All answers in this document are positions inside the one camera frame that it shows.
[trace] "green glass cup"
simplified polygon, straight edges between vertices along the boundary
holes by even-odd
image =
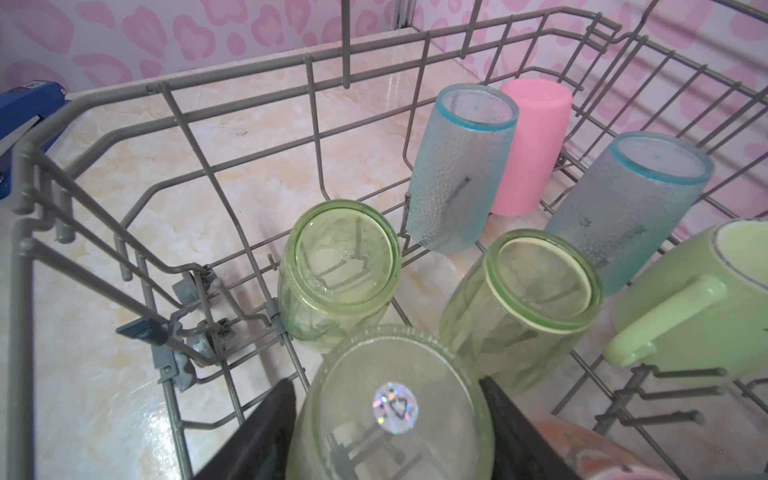
[[[327,353],[354,330],[378,324],[401,263],[395,231],[376,210],[353,200],[310,208],[280,261],[277,299],[286,330]]]
[[[490,410],[452,352],[417,329],[381,325],[323,360],[288,451],[288,480],[488,480]]]
[[[768,366],[768,221],[733,220],[681,243],[616,306],[619,332],[603,355],[662,371],[725,368],[680,378],[722,385]]]
[[[600,312],[603,290],[565,240],[513,230],[467,272],[440,319],[440,339],[479,378],[513,396],[544,378]]]

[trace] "gray wire rack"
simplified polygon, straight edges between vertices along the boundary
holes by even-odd
[[[750,17],[755,18],[761,22],[768,23],[768,15],[765,12],[759,11],[748,5],[736,2],[734,0],[714,1],[721,5],[725,5],[728,8],[742,12],[745,15],[749,15]],[[617,22],[614,22],[613,20],[610,20],[609,18],[604,17],[601,13],[589,12],[569,7],[550,8],[548,10],[541,10],[538,12],[526,12],[519,15],[511,15],[504,18],[495,18],[492,20],[479,22],[478,14],[480,12],[482,0],[476,0],[467,25],[439,28],[432,31],[417,31],[415,33],[400,35],[392,38],[379,39],[375,41],[364,41],[355,45],[351,45],[349,26],[349,0],[342,0],[343,40],[341,48],[327,48],[314,51],[308,55],[286,56],[273,60],[258,61],[248,65],[221,68],[216,71],[189,74],[166,81],[148,82],[146,84],[116,88],[110,91],[86,94],[76,101],[72,101],[55,115],[51,116],[51,118],[32,129],[17,143],[13,153],[13,191],[15,195],[14,212],[24,217],[17,221],[13,230],[12,309],[8,336],[10,359],[8,383],[8,478],[33,478],[35,474],[35,445],[33,438],[34,319],[32,313],[32,268],[35,261],[47,264],[51,268],[63,273],[66,276],[69,276],[71,279],[82,283],[85,286],[88,286],[97,293],[100,293],[101,295],[107,297],[108,299],[141,317],[137,322],[129,324],[118,330],[120,330],[124,335],[130,336],[132,338],[143,339],[148,343],[153,344],[155,366],[160,370],[161,373],[161,385],[167,402],[168,415],[173,432],[174,444],[181,474],[183,478],[190,478],[192,476],[192,468],[189,453],[187,451],[187,443],[184,436],[185,430],[216,429],[235,418],[237,418],[238,422],[242,423],[245,418],[244,412],[258,404],[267,394],[267,392],[265,392],[244,404],[241,403],[230,374],[231,369],[242,365],[247,360],[252,359],[254,356],[258,356],[265,349],[280,345],[287,349],[287,352],[289,353],[293,365],[296,369],[295,373],[292,374],[290,378],[298,378],[304,389],[309,387],[309,380],[305,375],[304,368],[302,367],[301,362],[299,361],[299,358],[293,349],[291,339],[285,333],[285,330],[280,321],[280,312],[278,311],[276,299],[274,299],[270,294],[270,291],[263,278],[263,275],[267,271],[275,270],[279,262],[276,262],[271,256],[269,256],[270,265],[260,266],[253,255],[253,251],[255,249],[264,247],[274,242],[275,240],[287,236],[290,231],[284,231],[273,237],[261,240],[258,243],[251,244],[243,232],[243,228],[240,226],[237,215],[227,200],[227,195],[222,190],[214,174],[216,172],[226,170],[227,168],[232,168],[237,165],[245,164],[247,162],[277,154],[279,152],[287,151],[291,148],[299,147],[300,145],[314,143],[316,151],[317,173],[319,176],[319,188],[323,196],[326,199],[329,199],[329,195],[326,192],[323,179],[323,158],[320,143],[321,139],[328,138],[336,134],[350,131],[357,127],[362,127],[363,125],[371,124],[373,122],[406,112],[410,112],[410,117],[402,151],[402,160],[410,169],[412,169],[412,162],[407,158],[406,153],[411,138],[416,109],[431,104],[435,101],[435,98],[419,100],[419,91],[422,86],[425,67],[440,61],[454,58],[465,58],[466,55],[488,50],[493,51],[494,55],[491,67],[489,68],[485,79],[480,82],[482,84],[494,84],[495,82],[502,81],[507,78],[519,77],[520,75],[527,72],[537,71],[556,77],[558,81],[565,82],[566,84],[572,86],[575,94],[580,94],[580,97],[574,102],[573,106],[574,116],[578,118],[578,121],[576,122],[573,129],[569,132],[568,139],[572,138],[576,134],[584,135],[582,132],[584,131],[583,126],[586,123],[597,127],[599,133],[597,134],[597,137],[594,139],[594,142],[591,144],[591,146],[580,157],[577,157],[565,147],[562,149],[561,156],[558,160],[555,171],[560,172],[561,175],[564,175],[567,179],[569,179],[569,181],[573,183],[577,182],[578,178],[581,176],[581,172],[586,170],[584,159],[589,155],[589,153],[598,144],[598,142],[605,135],[609,135],[610,137],[616,136],[617,132],[612,129],[614,122],[619,118],[624,110],[637,99],[637,96],[646,89],[649,83],[655,77],[657,77],[660,72],[672,64],[688,69],[688,71],[692,72],[691,76],[680,86],[674,95],[672,95],[668,101],[649,118],[642,129],[644,130],[653,124],[656,120],[658,120],[663,112],[671,104],[673,104],[673,102],[687,88],[689,88],[698,77],[708,77],[724,85],[727,90],[716,100],[712,101],[711,104],[696,119],[691,121],[685,128],[682,128],[677,136],[681,137],[686,133],[689,133],[689,130],[697,122],[704,118],[713,109],[717,108],[717,106],[725,101],[728,97],[731,97],[732,95],[740,96],[743,98],[743,104],[740,106],[740,108],[738,108],[737,111],[730,115],[714,131],[709,133],[706,137],[701,138],[696,143],[698,147],[704,148],[708,154],[713,154],[721,149],[722,146],[731,141],[734,137],[736,137],[743,129],[747,128],[750,124],[761,118],[766,111],[768,111],[768,99],[766,99],[768,88],[764,88],[761,91],[753,91],[743,85],[741,82],[731,80],[723,74],[708,67],[707,65],[700,64],[695,60],[665,48],[663,45],[660,45],[649,39],[646,35],[642,35],[641,32],[643,27],[648,20],[651,11],[654,9],[658,2],[659,0],[653,0],[650,2],[637,27],[634,30],[627,31],[621,35],[621,25]],[[409,0],[406,3],[400,2],[397,5],[397,15],[395,22],[397,26],[407,26],[409,24],[409,19],[412,17],[414,6],[415,2],[413,0]],[[574,18],[583,18],[586,19],[589,24],[583,32],[566,31],[547,25],[548,19],[552,15],[569,15]],[[516,22],[523,21],[537,21],[538,28],[536,28],[535,31],[531,33],[510,36],[511,26]],[[504,28],[504,33],[500,39],[482,43],[480,45],[470,44],[472,34],[475,30],[497,26],[502,26]],[[464,35],[463,45],[459,50],[446,51],[437,55],[429,54],[429,45],[432,40],[448,35],[457,34]],[[531,57],[531,53],[537,41],[550,35],[562,38],[570,38],[578,41],[578,46],[576,47],[573,55],[570,57],[569,61],[561,71],[553,70],[549,66],[528,64],[528,60]],[[511,73],[493,76],[493,72],[500,58],[502,49],[507,45],[522,41],[530,41],[530,44],[526,51],[525,57],[519,65],[519,68]],[[361,71],[355,74],[351,74],[350,72],[350,58],[354,54],[415,42],[421,42],[424,45],[422,56],[418,60],[405,61],[396,65],[388,65],[368,71]],[[613,58],[611,61],[607,61],[608,58],[605,57],[605,53],[609,46],[620,48],[619,54],[616,55],[615,58]],[[573,78],[570,75],[573,73],[571,67],[574,65],[577,56],[584,48],[592,49],[595,52],[595,58],[585,73],[583,73],[579,78]],[[612,121],[609,121],[607,124],[604,124],[593,115],[595,108],[600,104],[604,96],[614,87],[617,79],[622,75],[622,72],[624,72],[624,70],[633,61],[633,59],[637,57],[638,53],[641,51],[648,51],[649,49],[663,55],[664,59],[650,73],[650,76],[637,89],[632,97],[627,100],[625,106],[618,112],[618,114],[616,114],[616,117]],[[324,81],[315,81],[313,75],[313,65],[318,61],[329,60],[333,58],[342,59],[342,75],[338,78],[332,78]],[[173,92],[181,88],[189,88],[210,82],[223,81],[231,78],[242,77],[245,75],[257,74],[261,72],[301,65],[304,65],[306,68],[307,83],[304,86],[287,88],[281,91],[274,91],[269,94],[262,94],[251,98],[244,98],[238,101],[231,101],[229,103],[187,112],[183,112],[174,99]],[[604,66],[603,73],[599,75],[597,82],[593,84],[591,82],[587,82],[587,79],[590,77],[592,71],[600,71],[599,68],[596,68],[598,65]],[[354,82],[364,81],[388,74],[394,74],[409,69],[418,69],[418,77],[415,83],[415,91],[411,104],[374,115],[370,118],[355,121],[340,127],[335,127],[330,130],[320,131],[316,105],[316,93],[318,91],[325,91],[330,88],[338,88],[339,86],[348,88],[350,84]],[[164,100],[167,102],[167,105],[170,107],[170,110],[173,114],[172,116],[113,130],[94,142],[87,150],[85,150],[76,159],[74,159],[74,161],[66,168],[62,169],[58,167],[40,149],[41,145],[56,135],[59,131],[63,130],[78,115],[86,112],[91,108],[156,94],[163,96]],[[303,137],[276,147],[253,152],[252,154],[248,154],[244,157],[235,158],[220,164],[210,165],[208,163],[189,126],[190,123],[195,121],[201,121],[203,119],[212,118],[223,114],[229,114],[235,111],[243,110],[245,108],[253,108],[259,105],[265,105],[271,102],[304,95],[308,96],[310,101],[313,135]],[[758,108],[758,112],[755,114],[750,113],[753,108]],[[99,159],[102,154],[104,154],[111,146],[115,145],[117,142],[172,127],[180,127],[180,129],[183,131],[184,136],[189,140],[189,144],[200,162],[200,169],[188,174],[157,182],[155,185],[144,192],[138,202],[131,208],[131,210],[122,220],[117,220],[112,217],[104,208],[100,207],[99,204],[85,192],[85,190],[83,190],[78,185],[78,177],[80,177]],[[766,157],[768,157],[768,152],[760,155],[746,166],[740,168],[733,175],[720,182],[717,186],[712,187],[708,191],[704,192],[698,201],[707,202],[727,217],[738,217],[727,205],[723,205],[721,202],[713,198],[713,194],[720,188],[725,187],[727,184],[733,182],[738,177],[744,175],[749,169],[764,161]],[[147,202],[157,192],[174,185],[182,184],[201,177],[207,177],[213,185],[215,191],[217,192],[217,196],[224,205],[234,226],[237,229],[243,245],[243,249],[229,254],[219,260],[208,263],[207,265],[200,265],[197,263],[187,263],[184,265],[176,266],[167,265],[163,262],[162,259],[154,255],[151,251],[149,251],[148,248],[146,248],[145,245],[137,240],[137,238],[130,233],[128,228],[131,225],[131,222],[147,205]],[[367,194],[358,200],[367,200],[408,181],[409,178],[404,178],[387,187],[371,192],[370,194]],[[558,198],[549,204],[542,201],[542,208],[550,214],[553,213],[554,208],[565,196],[568,190],[569,189],[566,189]],[[90,231],[86,226],[74,218],[73,200],[79,202],[82,207],[89,210],[91,214],[93,214],[100,222],[102,222],[110,231],[114,233],[114,248],[101,240],[95,233]],[[417,261],[419,258],[425,256],[429,252],[428,250],[420,247],[418,244],[409,244],[410,239],[405,230],[408,213],[407,203],[408,196],[406,195],[405,201],[383,212],[386,214],[400,208],[404,209],[403,222],[400,229],[401,237],[406,239],[406,244],[403,249],[403,256],[405,258],[403,261],[403,266]],[[758,217],[765,217],[766,215],[768,215],[768,210],[759,214]],[[133,276],[139,277],[144,293],[144,303],[141,303],[133,297],[128,296],[117,287],[104,281],[82,266],[79,266],[76,264],[76,262],[62,256],[50,246],[35,238],[35,233],[52,229],[55,229],[56,240],[60,243],[70,243],[75,241],[76,234],[81,235],[82,239],[92,242],[97,248],[103,250],[120,265],[123,280],[130,281],[132,280]],[[671,242],[672,246],[677,245],[680,242],[680,240],[676,237],[670,237],[669,241]],[[135,262],[132,262],[129,258],[127,247],[131,247],[134,250]],[[480,249],[480,251],[485,250],[485,248],[480,243],[477,243],[477,247]],[[665,248],[660,249],[660,253],[664,253],[665,251]],[[243,255],[247,256],[253,272],[243,277],[242,279],[231,283],[230,285],[224,285],[220,280],[216,278],[214,269],[223,263]],[[177,298],[160,287],[157,282],[150,277],[147,269],[147,263],[152,264],[163,273],[182,275],[182,280],[176,286],[174,286],[174,291],[181,301],[177,300]],[[246,314],[231,296],[229,290],[253,279],[258,282],[260,289],[263,292],[264,298],[268,300],[263,305],[257,307],[253,312]],[[155,305],[154,296],[156,294],[170,302],[175,306],[175,308],[178,308],[178,311],[171,315],[169,318],[164,318],[162,315],[160,315],[157,312]],[[236,313],[237,318],[225,322],[214,322],[210,311],[210,300],[219,295],[221,295],[223,299],[230,305],[232,310]],[[392,305],[394,306],[397,313],[401,316],[402,321],[405,324],[410,325],[411,322],[403,311],[403,308],[398,304],[397,300],[393,300]],[[184,314],[198,308],[202,308],[205,315],[205,321],[194,329],[181,328],[179,319]],[[267,328],[263,332],[242,339],[234,346],[225,349],[223,341],[220,337],[227,334],[231,330],[231,326],[233,324],[243,320],[254,319],[265,322]],[[228,363],[227,359],[229,359],[234,353],[241,351],[247,346],[254,344],[257,340],[265,338],[268,335],[274,335],[274,337],[268,343],[247,353],[245,356],[240,357],[232,363]],[[185,338],[190,339],[194,338],[195,336],[197,336],[197,338],[200,338],[200,336],[210,336],[210,342],[208,342],[207,345],[208,348],[210,348],[209,352],[205,352],[204,349],[192,348],[188,345],[188,343],[184,342]],[[558,414],[573,398],[574,394],[589,379],[591,379],[611,401],[611,406],[608,408],[605,414],[598,415],[596,418],[598,422],[594,427],[594,430],[604,434],[616,421],[619,421],[623,425],[634,427],[648,441],[650,446],[661,456],[661,458],[669,465],[669,467],[678,476],[680,476],[680,478],[686,478],[685,474],[680,470],[680,468],[677,467],[674,460],[670,458],[666,452],[664,452],[664,450],[644,429],[644,425],[653,425],[665,422],[696,422],[700,420],[697,412],[676,412],[669,415],[657,415],[655,417],[636,419],[627,411],[626,406],[629,400],[634,396],[640,396],[642,399],[660,399],[680,398],[686,396],[717,395],[719,393],[717,388],[685,389],[671,392],[646,393],[641,388],[641,384],[649,375],[660,377],[683,377],[712,375],[717,374],[718,372],[658,372],[658,370],[653,366],[639,366],[633,369],[633,375],[625,388],[614,391],[609,388],[595,372],[596,368],[602,362],[602,357],[598,357],[595,361],[593,361],[592,364],[589,364],[575,351],[571,353],[571,356],[584,369],[584,375],[577,380],[571,391],[562,399],[553,413],[555,415]],[[194,375],[190,376],[190,359],[194,360],[200,365],[218,365],[220,369],[213,375],[202,379],[196,379]],[[224,377],[224,380],[227,384],[229,394],[232,399],[234,412],[212,423],[190,422],[182,419],[177,404],[175,388],[178,387],[183,391],[186,388],[190,388],[195,383],[206,383],[220,376]],[[755,380],[749,382],[746,385],[739,381],[735,382],[736,386],[743,392],[745,397],[752,399],[762,410],[768,413],[768,406],[755,393],[755,389],[757,387],[766,383],[768,383],[768,379]]]

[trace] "holographic sticker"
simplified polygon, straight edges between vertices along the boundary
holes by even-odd
[[[373,417],[381,428],[394,435],[400,435],[416,425],[419,403],[403,384],[385,383],[373,396]]]

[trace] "mug handle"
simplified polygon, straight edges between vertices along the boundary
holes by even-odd
[[[636,319],[619,332],[603,350],[612,366],[625,367],[656,353],[654,340],[726,297],[725,285],[702,275]]]

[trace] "metal wire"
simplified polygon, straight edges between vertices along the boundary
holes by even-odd
[[[736,2],[735,0],[714,0],[715,2],[732,8],[738,12],[742,12],[745,15],[749,15],[762,22],[768,22],[768,15],[765,12],[761,12],[753,7]],[[184,306],[184,308],[202,307],[205,319],[208,324],[208,328],[213,329],[214,319],[211,316],[209,301],[216,295],[219,295],[219,291],[208,292],[204,288],[203,278],[210,272],[210,269],[221,266],[231,260],[234,260],[242,255],[246,255],[251,265],[252,273],[249,273],[238,280],[234,280],[230,285],[223,286],[224,290],[229,290],[235,286],[244,284],[245,282],[256,279],[259,283],[260,290],[266,299],[266,302],[256,308],[250,315],[246,315],[242,312],[242,309],[237,306],[235,311],[238,318],[231,322],[230,326],[243,319],[251,318],[266,318],[269,317],[269,321],[272,326],[268,326],[261,333],[248,337],[240,341],[235,346],[225,349],[220,339],[216,334],[212,335],[214,339],[214,348],[216,350],[215,361],[219,364],[220,369],[215,373],[199,379],[199,383],[207,383],[213,381],[219,377],[224,377],[227,384],[227,389],[230,394],[230,399],[233,404],[233,412],[224,416],[222,419],[212,423],[202,422],[189,422],[183,420],[180,416],[176,392],[173,387],[173,382],[170,380],[164,381],[162,388],[164,391],[164,397],[168,405],[169,421],[171,425],[171,431],[173,433],[174,445],[177,452],[177,459],[183,478],[191,478],[193,472],[189,459],[189,453],[187,450],[187,443],[184,437],[185,429],[206,429],[211,430],[218,428],[232,419],[237,418],[239,422],[244,420],[244,413],[249,408],[255,406],[260,402],[268,392],[264,392],[258,395],[256,398],[250,400],[244,405],[240,404],[237,388],[231,377],[231,369],[234,369],[240,365],[243,365],[248,360],[255,356],[258,356],[263,351],[269,348],[280,348],[275,345],[282,345],[287,349],[289,356],[296,369],[294,373],[290,375],[291,379],[300,379],[303,387],[307,389],[309,387],[309,381],[304,372],[304,368],[299,361],[291,340],[287,334],[280,330],[280,314],[277,309],[276,299],[270,295],[270,291],[266,286],[266,282],[263,275],[274,270],[279,262],[275,262],[270,258],[270,265],[265,267],[259,267],[253,254],[254,250],[266,247],[273,242],[284,238],[290,233],[290,230],[286,230],[277,233],[265,240],[251,244],[246,238],[237,215],[229,205],[226,193],[219,185],[215,173],[223,170],[258,161],[265,157],[269,157],[280,152],[288,151],[290,149],[313,143],[315,147],[316,166],[319,178],[319,190],[320,193],[326,198],[330,199],[330,195],[327,191],[327,185],[325,183],[325,177],[323,175],[323,156],[321,140],[331,137],[333,135],[341,134],[347,131],[351,131],[358,127],[363,127],[367,124],[371,124],[377,121],[391,118],[398,114],[409,112],[409,120],[405,132],[405,142],[402,149],[402,160],[405,165],[412,170],[412,162],[407,157],[407,151],[412,137],[412,129],[415,121],[415,113],[421,108],[430,105],[435,102],[436,98],[427,98],[419,100],[421,93],[422,82],[425,74],[425,70],[429,65],[437,64],[441,61],[452,60],[455,58],[465,58],[467,55],[479,53],[481,51],[493,50],[493,57],[490,64],[490,68],[485,78],[479,83],[494,84],[505,80],[506,78],[520,77],[528,72],[542,72],[550,74],[557,79],[558,82],[564,82],[573,87],[575,94],[582,92],[583,101],[579,105],[574,105],[574,116],[578,118],[574,128],[568,133],[568,139],[573,138],[576,134],[581,134],[582,127],[585,123],[590,123],[596,126],[599,130],[597,137],[592,141],[588,149],[576,157],[567,149],[563,149],[561,159],[562,164],[556,167],[556,171],[561,172],[561,176],[569,179],[573,184],[578,181],[581,173],[586,171],[586,166],[583,163],[588,155],[596,148],[600,140],[605,135],[612,137],[616,136],[617,132],[613,130],[613,126],[616,124],[618,118],[633,104],[645,91],[652,90],[649,88],[650,84],[660,75],[662,71],[669,68],[670,65],[683,66],[690,70],[690,76],[688,79],[668,98],[664,104],[652,114],[643,129],[651,126],[655,121],[662,118],[663,113],[685,92],[691,85],[698,79],[706,77],[722,84],[726,90],[716,100],[712,101],[701,114],[697,115],[688,125],[682,128],[677,136],[682,137],[689,134],[691,129],[695,127],[700,121],[707,117],[712,111],[720,106],[726,99],[733,98],[734,95],[739,95],[746,99],[743,105],[733,112],[725,121],[710,132],[705,137],[701,138],[697,145],[705,148],[709,153],[719,151],[724,145],[732,141],[736,136],[746,130],[751,124],[761,119],[761,117],[768,111],[768,88],[764,88],[760,91],[753,91],[750,88],[744,86],[740,81],[734,81],[731,78],[721,74],[718,71],[713,70],[706,64],[698,63],[693,59],[690,59],[676,51],[672,51],[665,48],[648,38],[641,35],[644,25],[648,20],[650,13],[656,6],[659,0],[653,0],[645,9],[640,22],[633,31],[628,31],[618,36],[621,25],[609,18],[605,18],[601,13],[590,12],[581,10],[578,8],[570,7],[557,7],[537,12],[525,12],[517,15],[510,15],[504,18],[494,18],[491,20],[478,21],[478,14],[481,8],[482,0],[475,0],[472,13],[470,15],[469,23],[467,25],[456,25],[452,27],[440,28],[432,31],[417,31],[414,33],[399,35],[391,38],[384,38],[375,41],[364,41],[351,45],[350,40],[350,26],[349,26],[349,0],[342,0],[342,47],[341,48],[327,48],[313,52],[311,55],[291,55],[283,58],[277,58],[268,61],[258,61],[248,65],[238,65],[235,67],[221,68],[216,71],[208,71],[197,74],[184,75],[178,78],[172,78],[167,81],[154,84],[134,85],[130,87],[117,88],[106,92],[98,92],[93,94],[87,94],[76,101],[72,101],[70,104],[62,108],[59,112],[52,115],[47,121],[41,125],[32,129],[26,136],[18,142],[14,149],[13,161],[14,161],[14,195],[15,195],[15,212],[20,215],[31,215],[35,212],[35,206],[39,207],[37,217],[26,217],[17,222],[13,235],[13,260],[12,260],[12,274],[14,281],[12,282],[12,312],[11,322],[8,334],[9,342],[9,412],[11,415],[8,419],[8,435],[11,439],[8,442],[8,477],[9,478],[33,478],[34,477],[34,439],[33,439],[33,411],[32,405],[34,403],[34,357],[33,352],[33,327],[34,317],[32,314],[33,304],[33,291],[31,272],[33,263],[35,261],[43,262],[56,270],[61,271],[64,275],[69,276],[75,281],[83,283],[84,285],[92,288],[100,294],[110,298],[116,303],[132,310],[137,315],[146,316],[151,319],[155,319],[159,323],[168,323],[168,319],[163,318],[157,313],[157,307],[154,301],[154,294],[161,295],[165,300],[171,302],[177,308],[181,308],[181,305],[173,298],[168,292],[163,290],[149,275],[147,269],[147,263],[151,263],[160,271],[165,273],[179,274],[182,272],[191,272],[196,279],[198,300],[190,305]],[[410,17],[412,16],[415,2],[408,1],[407,5],[396,5],[396,22],[398,25],[408,25],[410,23]],[[589,21],[588,27],[586,27],[583,33],[565,31],[560,28],[548,27],[548,19],[552,15],[570,15],[575,18],[584,18]],[[538,27],[535,31],[527,34],[510,36],[511,27],[516,22],[523,22],[527,20],[538,20]],[[488,41],[480,45],[472,45],[471,40],[473,33],[485,28],[492,28],[496,26],[504,25],[504,31],[502,36],[496,41]],[[462,34],[463,42],[462,46],[458,50],[439,52],[433,55],[429,54],[430,44],[435,38],[441,38],[449,35]],[[568,59],[566,65],[560,70],[552,70],[548,65],[527,65],[531,59],[531,55],[537,42],[541,41],[545,37],[556,38],[569,38],[578,41],[578,45],[574,50],[574,53]],[[499,74],[494,76],[495,67],[501,57],[504,47],[519,43],[522,41],[529,41],[528,48],[525,52],[525,56],[521,61],[521,64],[513,71],[505,74]],[[374,68],[367,71],[358,71],[352,73],[352,56],[355,54],[364,53],[367,51],[375,51],[382,48],[391,48],[399,45],[406,45],[409,43],[421,42],[422,54],[416,60],[404,61],[395,65],[388,65],[381,68]],[[599,77],[598,81],[585,87],[586,80],[590,77],[591,72],[596,68],[598,64],[606,63],[604,54],[611,46],[618,48],[618,54],[610,62]],[[572,73],[572,67],[576,62],[577,57],[583,51],[584,48],[590,48],[595,52],[595,59],[589,64],[586,71],[581,78],[572,78],[569,74]],[[596,118],[593,113],[597,106],[601,103],[603,98],[608,92],[610,92],[616,84],[616,81],[623,74],[623,72],[631,65],[638,55],[642,51],[654,51],[662,55],[663,59],[655,67],[655,69],[644,80],[643,84],[631,95],[626,104],[615,114],[615,116],[608,120],[604,124],[600,119]],[[334,58],[341,58],[342,70],[341,75],[336,78],[330,78],[324,81],[316,81],[313,73],[313,64],[318,61],[325,61]],[[237,101],[231,101],[224,104],[218,104],[207,108],[201,108],[195,111],[183,112],[177,102],[174,99],[173,91],[181,88],[189,88],[202,84],[207,84],[215,81],[224,81],[231,78],[243,77],[245,75],[259,74],[267,71],[280,70],[282,68],[303,66],[306,69],[307,83],[304,86],[295,88],[287,88],[280,91],[270,92],[268,94],[261,94],[250,98],[244,98]],[[358,121],[354,121],[340,127],[335,127],[327,131],[321,131],[319,129],[318,109],[316,104],[316,94],[320,91],[325,91],[331,88],[349,88],[352,83],[365,81],[371,78],[382,77],[386,75],[396,74],[409,69],[418,69],[414,94],[410,104],[403,105],[398,108],[394,108],[390,111],[382,112],[373,115],[369,118],[363,118]],[[141,98],[148,95],[160,94],[167,102],[172,115],[166,118],[160,118],[144,122],[141,124],[131,125],[129,127],[118,128],[116,130],[107,132],[104,136],[96,140],[89,148],[87,148],[82,154],[77,156],[66,168],[61,169],[51,159],[44,154],[39,146],[44,142],[52,138],[59,131],[63,130],[70,122],[72,122],[79,114],[95,108],[100,105],[110,104],[119,101],[130,100],[134,98]],[[261,151],[254,152],[242,157],[234,158],[228,161],[224,161],[219,164],[210,165],[203,155],[200,146],[197,144],[197,140],[190,129],[190,124],[196,121],[202,121],[208,118],[214,118],[220,115],[229,114],[235,111],[240,111],[246,108],[254,108],[265,104],[270,104],[276,101],[286,100],[288,98],[297,98],[306,95],[310,102],[310,113],[312,117],[313,134],[309,137],[299,138],[293,141],[286,142],[275,147],[263,149]],[[754,107],[757,107],[756,113],[750,113]],[[732,125],[737,124],[735,128],[728,131],[727,129]],[[200,162],[201,169],[183,174],[178,177],[166,179],[149,187],[139,198],[136,204],[128,211],[122,221],[118,222],[114,219],[106,210],[104,210],[98,202],[96,202],[85,190],[83,190],[76,180],[88,170],[105,152],[107,152],[117,142],[127,140],[129,138],[139,137],[141,135],[149,134],[156,131],[162,131],[172,127],[180,127],[185,137],[187,138],[190,146],[193,149],[197,159]],[[760,155],[758,158],[750,161],[748,164],[737,169],[737,171],[730,175],[725,180],[721,181],[718,185],[710,188],[707,192],[704,192],[698,199],[700,202],[707,202],[709,205],[715,207],[719,211],[723,212],[729,217],[738,217],[732,209],[723,205],[719,200],[714,199],[712,196],[725,187],[731,184],[739,177],[748,174],[751,169],[756,165],[763,162],[768,157],[768,152]],[[136,219],[137,215],[146,207],[150,199],[158,192],[172,187],[174,185],[183,184],[197,178],[207,177],[211,182],[214,190],[217,192],[221,203],[224,205],[225,210],[230,216],[233,225],[236,227],[238,236],[242,243],[242,250],[226,255],[219,260],[211,261],[207,266],[201,266],[196,263],[188,263],[180,266],[170,266],[164,263],[160,258],[156,257],[145,245],[138,241],[128,231],[131,223]],[[389,191],[399,185],[406,184],[410,178],[404,178],[398,180],[393,184],[386,187],[375,190],[369,194],[363,195],[358,200],[364,201],[374,198],[386,191]],[[567,187],[553,202],[550,204],[541,202],[542,208],[548,213],[554,212],[554,207],[559,203],[572,186]],[[81,206],[89,210],[96,219],[107,227],[115,237],[115,248],[109,247],[103,240],[100,240],[95,234],[93,234],[84,224],[78,221],[73,214],[73,201],[78,202]],[[406,239],[403,247],[403,256],[408,255],[403,261],[403,267],[407,267],[411,263],[429,254],[427,249],[423,249],[419,245],[409,245],[410,237],[406,232],[405,226],[408,218],[408,204],[409,199],[406,196],[404,202],[396,204],[388,209],[385,209],[383,213],[389,213],[399,208],[404,208],[402,227],[399,235]],[[758,217],[765,217],[768,215],[768,210],[762,212]],[[122,292],[115,286],[108,282],[105,282],[98,276],[87,271],[82,266],[77,265],[72,260],[63,257],[60,253],[57,253],[50,247],[44,245],[40,240],[35,238],[35,233],[39,231],[47,231],[52,228],[56,229],[57,241],[61,243],[69,243],[75,240],[75,236],[79,233],[82,236],[82,240],[92,242],[96,247],[103,250],[108,256],[113,258],[121,268],[122,277],[125,281],[131,281],[133,275],[138,276],[141,281],[142,292],[144,294],[144,304],[138,302],[126,293]],[[673,244],[677,245],[680,240],[671,237],[669,239]],[[127,246],[134,249],[136,263],[133,264],[128,256]],[[484,247],[478,243],[477,247],[480,251],[484,251]],[[234,302],[232,298],[226,298],[229,302]],[[399,314],[400,318],[406,325],[411,325],[411,321],[408,318],[405,309],[402,308],[400,303],[393,299],[392,306]],[[258,314],[258,312],[266,312],[266,315]],[[241,351],[249,345],[255,343],[258,339],[266,338],[268,335],[275,334],[268,342],[263,345],[254,348],[250,352],[241,356],[239,359],[228,363],[227,359],[234,353]],[[690,421],[697,420],[698,417],[695,412],[680,412],[671,413],[670,415],[658,415],[656,417],[649,418],[634,418],[627,411],[627,404],[632,396],[639,395],[641,398],[648,400],[660,399],[660,398],[677,398],[678,396],[690,396],[690,395],[713,395],[721,393],[718,389],[689,389],[688,391],[670,391],[670,392],[652,392],[646,393],[641,387],[643,379],[648,377],[651,373],[656,376],[662,376],[663,372],[652,370],[650,367],[635,371],[627,385],[618,391],[613,391],[605,382],[603,382],[600,376],[596,373],[596,368],[601,364],[602,357],[598,357],[591,365],[588,365],[576,352],[571,353],[571,357],[581,366],[584,370],[584,375],[576,382],[574,387],[566,394],[566,396],[558,403],[553,413],[559,413],[567,404],[575,397],[578,390],[588,381],[593,381],[598,388],[609,398],[611,401],[611,407],[605,414],[599,415],[598,424],[595,426],[595,430],[601,433],[605,433],[612,424],[616,421],[624,425],[633,426],[643,437],[647,440],[651,448],[656,451],[659,456],[670,466],[670,468],[680,477],[686,478],[685,474],[674,463],[674,460],[653,440],[650,434],[644,430],[642,425],[650,425],[660,422],[678,422],[678,421]],[[670,376],[683,376],[700,375],[701,372],[668,372]],[[754,401],[761,409],[768,412],[768,406],[766,403],[754,392],[756,386],[764,383],[764,379],[751,382],[749,385],[744,385],[740,381],[736,381],[735,385],[742,391],[743,395]]]

